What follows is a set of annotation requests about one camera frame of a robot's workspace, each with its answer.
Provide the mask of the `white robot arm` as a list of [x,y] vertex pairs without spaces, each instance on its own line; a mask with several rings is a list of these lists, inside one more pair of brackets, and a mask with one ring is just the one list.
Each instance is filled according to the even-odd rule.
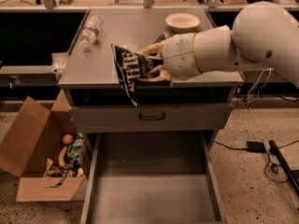
[[264,65],[299,86],[299,22],[286,9],[269,2],[244,7],[231,27],[173,35],[140,53],[158,54],[164,69],[180,80]]

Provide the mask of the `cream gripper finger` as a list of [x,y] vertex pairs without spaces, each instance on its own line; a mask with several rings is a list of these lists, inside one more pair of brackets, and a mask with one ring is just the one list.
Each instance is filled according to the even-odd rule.
[[158,81],[170,81],[172,77],[168,73],[168,71],[164,68],[163,65],[158,65],[148,71],[145,79],[150,82],[158,82]]
[[157,53],[156,53],[157,45],[158,44],[151,44],[151,45],[147,46],[146,48],[140,50],[139,54],[143,55],[143,56],[148,56],[148,57],[149,56],[156,57],[156,55],[157,55]]

